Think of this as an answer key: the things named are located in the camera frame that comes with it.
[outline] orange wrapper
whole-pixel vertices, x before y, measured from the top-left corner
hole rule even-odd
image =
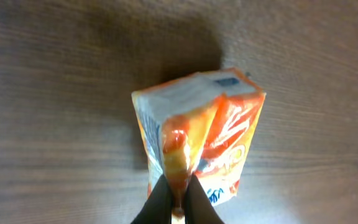
[[[149,158],[149,194],[165,175],[180,214],[195,173],[212,205],[236,195],[264,99],[263,90],[236,68],[133,92]]]

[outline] wooden surface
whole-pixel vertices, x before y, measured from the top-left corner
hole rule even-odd
[[[227,223],[358,224],[358,1],[0,1],[0,223],[129,223],[130,93],[237,66],[266,89]]]

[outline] dark blue patch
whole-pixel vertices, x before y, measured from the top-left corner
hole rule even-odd
[[[221,86],[231,86],[238,84],[240,81],[236,78],[223,78],[220,80],[215,80],[215,82]]]

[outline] plastic bag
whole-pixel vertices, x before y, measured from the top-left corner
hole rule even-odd
[[[133,92],[149,159],[149,194],[164,174],[180,215],[195,173],[212,205],[236,195],[264,99],[263,90],[236,68]]]

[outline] wood grain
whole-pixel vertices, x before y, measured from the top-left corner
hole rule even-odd
[[[267,100],[227,223],[358,223],[358,1],[0,1],[0,223],[129,223],[131,91],[237,66]]]

